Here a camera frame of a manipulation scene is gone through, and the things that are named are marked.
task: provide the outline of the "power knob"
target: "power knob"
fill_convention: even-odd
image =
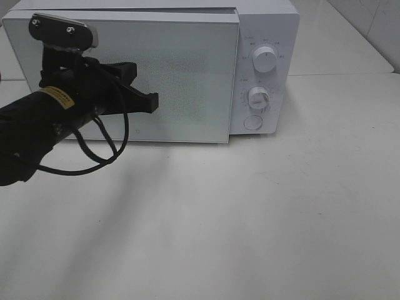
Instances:
[[[278,52],[270,46],[261,46],[252,53],[252,64],[260,73],[268,73],[276,66]]]
[[[262,110],[268,106],[269,94],[266,89],[256,86],[249,91],[249,106],[256,110]]]

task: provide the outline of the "microwave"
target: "microwave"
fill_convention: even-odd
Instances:
[[[43,51],[28,31],[34,13],[96,28],[86,56],[137,64],[132,86],[158,93],[159,108],[129,115],[130,140],[227,143],[276,131],[299,25],[290,0],[22,0],[2,23],[31,91]],[[121,115],[102,120],[123,138]],[[95,124],[81,131],[103,138]]]

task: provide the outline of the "microwave top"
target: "microwave top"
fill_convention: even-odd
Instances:
[[[290,0],[22,0],[12,10],[217,9],[220,13],[224,8],[239,14],[297,14]]]

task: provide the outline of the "warning sticker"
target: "warning sticker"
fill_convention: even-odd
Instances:
[[[46,86],[39,90],[39,92],[45,93],[53,97],[57,102],[64,108],[69,109],[75,105],[74,100],[62,89],[55,86]]]

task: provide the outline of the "black robot arm segment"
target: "black robot arm segment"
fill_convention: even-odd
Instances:
[[[75,176],[111,164],[128,143],[128,113],[152,113],[158,94],[143,94],[131,87],[136,64],[100,64],[83,57],[96,46],[97,34],[84,23],[34,14],[29,23],[32,37],[43,42],[40,90],[0,109],[0,186],[27,181],[37,169]],[[125,134],[116,149],[99,115],[122,114]],[[94,121],[110,145],[113,155],[103,159],[86,145],[78,129]],[[54,145],[74,134],[82,150],[98,165],[81,171],[62,171],[40,165]]]

